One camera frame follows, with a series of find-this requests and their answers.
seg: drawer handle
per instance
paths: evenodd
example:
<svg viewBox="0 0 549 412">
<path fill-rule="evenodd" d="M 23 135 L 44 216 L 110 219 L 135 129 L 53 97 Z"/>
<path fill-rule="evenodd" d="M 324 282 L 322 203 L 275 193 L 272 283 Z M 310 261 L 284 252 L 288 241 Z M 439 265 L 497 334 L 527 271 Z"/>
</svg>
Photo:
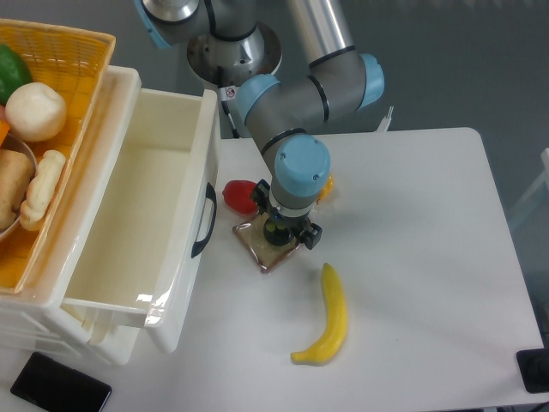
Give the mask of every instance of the drawer handle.
<svg viewBox="0 0 549 412">
<path fill-rule="evenodd" d="M 210 238 L 212 237 L 212 232 L 214 231 L 214 225 L 215 225 L 215 216 L 217 215 L 217 197 L 215 195 L 215 189 L 214 187 L 208 183 L 206 185 L 206 199 L 209 199 L 214 204 L 214 213 L 212 215 L 212 221 L 209 224 L 208 233 L 202 240 L 197 240 L 195 244 L 192 246 L 192 250 L 190 251 L 190 257 L 194 258 L 195 256 L 198 256 L 202 253 L 206 245 L 208 244 Z"/>
</svg>

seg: banana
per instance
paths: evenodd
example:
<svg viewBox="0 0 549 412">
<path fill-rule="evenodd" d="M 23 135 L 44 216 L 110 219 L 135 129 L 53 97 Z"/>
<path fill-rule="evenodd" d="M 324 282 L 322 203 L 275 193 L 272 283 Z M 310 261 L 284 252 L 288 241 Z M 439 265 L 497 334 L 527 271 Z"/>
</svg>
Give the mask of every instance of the banana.
<svg viewBox="0 0 549 412">
<path fill-rule="evenodd" d="M 294 363 L 323 364 L 337 353 L 347 334 L 347 303 L 337 272 L 330 264 L 324 264 L 323 292 L 326 302 L 326 328 L 308 349 L 292 352 Z"/>
</svg>

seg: white table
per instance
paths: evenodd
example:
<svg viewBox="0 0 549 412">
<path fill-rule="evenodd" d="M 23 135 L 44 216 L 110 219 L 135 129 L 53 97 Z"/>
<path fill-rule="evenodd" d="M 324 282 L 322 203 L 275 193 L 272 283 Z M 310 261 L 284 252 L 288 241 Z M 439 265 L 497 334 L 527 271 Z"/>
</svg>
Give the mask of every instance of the white table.
<svg viewBox="0 0 549 412">
<path fill-rule="evenodd" d="M 177 351 L 146 335 L 130 363 L 63 360 L 112 385 L 107 411 L 411 412 L 538 403 L 515 353 L 541 348 L 480 137 L 430 130 L 322 137 L 335 192 L 312 215 L 321 242 L 261 275 L 220 192 L 268 178 L 252 141 L 221 143 L 218 220 Z M 290 352 L 323 331 L 323 262 L 339 271 L 349 331 L 326 366 Z M 0 410 L 29 353 L 0 349 Z"/>
</svg>

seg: green pepper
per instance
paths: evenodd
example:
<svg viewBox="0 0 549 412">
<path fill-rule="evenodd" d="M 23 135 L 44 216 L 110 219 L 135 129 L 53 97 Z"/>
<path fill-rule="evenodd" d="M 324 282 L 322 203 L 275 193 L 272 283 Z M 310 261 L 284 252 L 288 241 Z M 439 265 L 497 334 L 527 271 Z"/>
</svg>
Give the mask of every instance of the green pepper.
<svg viewBox="0 0 549 412">
<path fill-rule="evenodd" d="M 0 45 L 0 105 L 6 102 L 16 89 L 33 81 L 23 59 L 8 45 Z"/>
</svg>

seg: red toy pepper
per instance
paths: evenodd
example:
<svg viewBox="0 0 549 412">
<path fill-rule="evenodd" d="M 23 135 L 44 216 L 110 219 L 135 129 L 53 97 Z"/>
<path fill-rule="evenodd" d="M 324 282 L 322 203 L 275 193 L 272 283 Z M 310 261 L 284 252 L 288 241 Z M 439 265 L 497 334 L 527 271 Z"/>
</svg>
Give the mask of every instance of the red toy pepper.
<svg viewBox="0 0 549 412">
<path fill-rule="evenodd" d="M 250 215 L 257 210 L 256 204 L 250 199 L 250 194 L 256 187 L 249 180 L 231 180 L 223 189 L 223 198 L 229 208 L 243 215 Z"/>
</svg>

